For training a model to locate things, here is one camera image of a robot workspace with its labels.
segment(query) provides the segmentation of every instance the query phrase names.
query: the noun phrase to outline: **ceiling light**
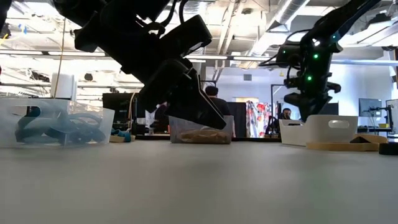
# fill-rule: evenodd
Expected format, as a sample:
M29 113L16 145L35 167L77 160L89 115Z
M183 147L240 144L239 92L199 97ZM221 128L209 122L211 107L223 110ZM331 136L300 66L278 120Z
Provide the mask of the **ceiling light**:
M197 59L190 59L189 61L192 62L192 63L194 63L194 62L196 62L196 63L205 63L206 62L206 60L197 60Z
M105 53L102 52L49 52L49 55L61 55L64 56L92 56L92 57L105 57Z
M227 56L220 55L187 55L185 58L187 59L208 59L208 60L226 60Z
M269 59L269 57L240 57L240 56L234 57L234 60L250 61L250 62L263 62L268 59Z
M9 55L42 55L41 51L37 50L0 50L0 54Z

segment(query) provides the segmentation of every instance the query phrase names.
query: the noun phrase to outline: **person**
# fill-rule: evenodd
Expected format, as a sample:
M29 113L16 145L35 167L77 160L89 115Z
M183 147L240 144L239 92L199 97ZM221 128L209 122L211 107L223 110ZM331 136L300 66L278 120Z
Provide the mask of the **person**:
M292 110L290 108L285 108L282 111L282 114L280 114L279 119L290 119L290 116L292 115Z
M273 120L273 122L271 122L271 124L268 125L268 127L266 128L266 134L269 134L270 132L279 134L280 133L279 120L280 119L290 119L291 115L292 115L292 110L290 108L284 108L282 110L281 114L278 116L278 119L275 119L272 116L270 116L269 123L272 120Z
M218 108L218 110L221 112L221 114L223 116L229 116L232 115L229 107L228 107L228 103L223 100L218 98L218 88L215 86L208 86L205 89L206 95L210 98L210 100L214 103L214 105L216 105L216 107ZM232 123L232 137L236 137L235 135L235 121L233 121Z
M164 133L169 129L169 117L165 114L168 104L162 103L155 112L155 121L151 124L155 133Z

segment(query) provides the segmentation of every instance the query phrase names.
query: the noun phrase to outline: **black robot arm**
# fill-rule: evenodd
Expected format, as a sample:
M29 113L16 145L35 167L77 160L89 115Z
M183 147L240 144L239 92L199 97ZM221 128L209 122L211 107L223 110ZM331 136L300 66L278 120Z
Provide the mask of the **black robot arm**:
M279 49L277 64L299 69L297 77L288 76L284 84L287 88L298 88L300 93L286 95L284 100L299 108L304 121L318 114L331 100L328 91L338 93L341 90L339 84L328 82L331 57L343 50L338 41L354 22L378 2L380 0L352 0L319 19L300 42L286 40Z
M83 28L75 30L75 47L93 52L100 47L143 84L140 104L147 111L168 102L168 115L223 128L216 106L200 88L200 77L184 56L211 42L212 36L197 15L165 33L178 0L172 1L169 17L155 21L170 0L52 0L57 11ZM180 3L180 11L186 3Z

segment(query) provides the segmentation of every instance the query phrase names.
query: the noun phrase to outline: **blue object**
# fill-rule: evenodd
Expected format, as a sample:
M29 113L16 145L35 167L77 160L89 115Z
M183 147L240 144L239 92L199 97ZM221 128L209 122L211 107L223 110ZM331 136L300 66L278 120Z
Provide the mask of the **blue object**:
M87 123L82 118L92 119L96 124ZM74 144L101 142L106 138L99 130L101 122L101 118L92 114L68 114L60 108L41 102L40 107L34 106L18 121L15 136L17 142L25 143L59 142L61 145L66 145L68 142Z
M124 142L131 142L131 135L128 131L121 131L119 129L115 130L112 128L111 135L119 136L124 138Z
M19 24L19 25L18 25L18 28L20 28L21 31L22 31L24 34L27 34L27 28L26 28L26 26L23 26L22 24Z

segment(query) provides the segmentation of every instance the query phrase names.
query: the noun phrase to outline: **office desk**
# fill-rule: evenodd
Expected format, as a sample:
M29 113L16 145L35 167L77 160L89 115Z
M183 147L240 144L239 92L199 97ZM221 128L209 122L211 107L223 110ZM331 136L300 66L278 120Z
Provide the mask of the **office desk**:
M396 223L397 169L279 143L0 149L0 223Z
M363 128L363 127L358 127L358 133L375 133L379 134L380 132L385 132L389 133L391 132L391 128Z

